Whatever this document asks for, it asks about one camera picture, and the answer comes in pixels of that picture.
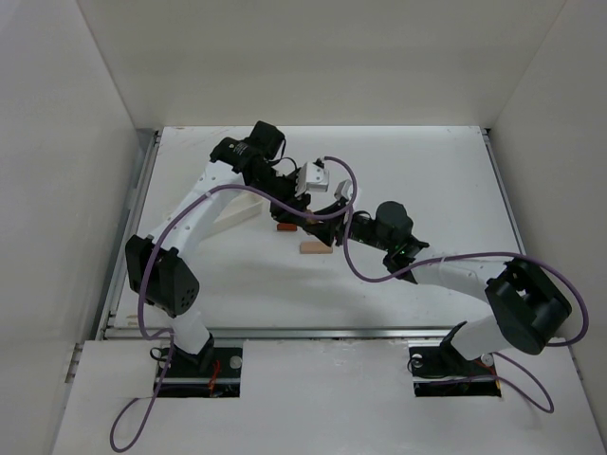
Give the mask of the white plastic tray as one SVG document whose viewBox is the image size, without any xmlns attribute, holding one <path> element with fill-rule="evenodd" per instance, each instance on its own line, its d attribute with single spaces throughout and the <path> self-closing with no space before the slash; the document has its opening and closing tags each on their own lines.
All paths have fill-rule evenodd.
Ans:
<svg viewBox="0 0 607 455">
<path fill-rule="evenodd" d="M 242 193 L 234 198 L 214 220 L 208 235 L 233 228 L 262 212 L 263 200 L 253 193 Z"/>
</svg>

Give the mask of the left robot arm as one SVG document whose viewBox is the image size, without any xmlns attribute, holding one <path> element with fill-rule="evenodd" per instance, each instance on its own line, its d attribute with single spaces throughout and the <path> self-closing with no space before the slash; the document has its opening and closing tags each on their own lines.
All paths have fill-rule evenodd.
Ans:
<svg viewBox="0 0 607 455">
<path fill-rule="evenodd" d="M 313 188 L 324 191 L 328 186 L 321 159 L 279 174 L 275 167 L 284 149 L 285 135 L 262 121 L 243 139 L 222 139 L 168 219 L 145 236 L 133 235 L 125 245 L 128 284 L 138 295 L 138 306 L 150 305 L 167 317 L 164 331 L 173 340 L 174 356 L 199 372 L 212 361 L 214 339 L 203 321 L 201 282 L 192 264 L 217 218 L 248 191 L 270 201 L 280 213 L 305 212 Z"/>
</svg>

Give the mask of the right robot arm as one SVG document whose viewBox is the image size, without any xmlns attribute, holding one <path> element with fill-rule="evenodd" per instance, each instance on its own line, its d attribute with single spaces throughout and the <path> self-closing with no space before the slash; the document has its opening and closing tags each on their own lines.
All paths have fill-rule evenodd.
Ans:
<svg viewBox="0 0 607 455">
<path fill-rule="evenodd" d="M 472 376 L 483 356 L 509 348 L 538 355 L 570 317 L 571 303 L 543 266 L 514 253 L 449 256 L 416 239 L 413 228 L 394 201 L 380 204 L 375 215 L 339 201 L 304 224 L 328 246 L 355 241 L 384 252 L 392 279 L 439 286 L 488 305 L 489 316 L 458 323 L 435 347 L 412 350 L 417 374 Z"/>
</svg>

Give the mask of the orange triangular wood block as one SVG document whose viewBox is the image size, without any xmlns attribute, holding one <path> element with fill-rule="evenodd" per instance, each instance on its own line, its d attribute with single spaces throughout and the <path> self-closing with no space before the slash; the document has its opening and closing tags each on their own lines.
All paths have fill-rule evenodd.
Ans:
<svg viewBox="0 0 607 455">
<path fill-rule="evenodd" d="M 277 225 L 277 230 L 279 232 L 295 232 L 298 230 L 298 227 L 293 224 L 280 223 Z"/>
</svg>

